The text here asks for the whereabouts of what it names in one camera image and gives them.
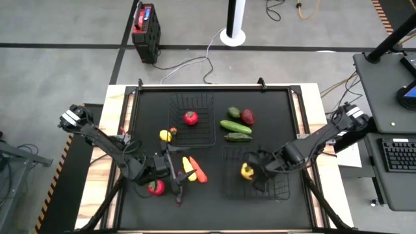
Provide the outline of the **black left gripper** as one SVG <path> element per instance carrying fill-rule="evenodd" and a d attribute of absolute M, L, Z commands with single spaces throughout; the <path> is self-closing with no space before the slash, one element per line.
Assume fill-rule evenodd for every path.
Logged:
<path fill-rule="evenodd" d="M 162 195 L 165 191 L 162 178 L 170 178 L 171 190 L 175 195 L 182 193 L 182 184 L 187 180 L 196 170 L 189 172 L 176 172 L 172 161 L 171 153 L 180 153 L 190 150 L 190 147 L 177 147 L 161 143 L 161 155 L 156 153 L 146 163 L 144 172 L 144 182 L 148 185 L 148 191 L 151 195 Z"/>

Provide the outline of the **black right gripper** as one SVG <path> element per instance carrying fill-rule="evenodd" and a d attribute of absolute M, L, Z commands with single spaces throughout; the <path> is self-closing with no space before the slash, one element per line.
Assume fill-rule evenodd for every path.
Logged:
<path fill-rule="evenodd" d="M 264 156 L 260 151 L 247 151 L 245 157 L 248 163 L 259 163 L 258 175 L 260 177 L 253 178 L 253 187 L 264 192 L 267 188 L 268 177 L 275 177 L 280 168 L 280 162 L 269 156 Z"/>

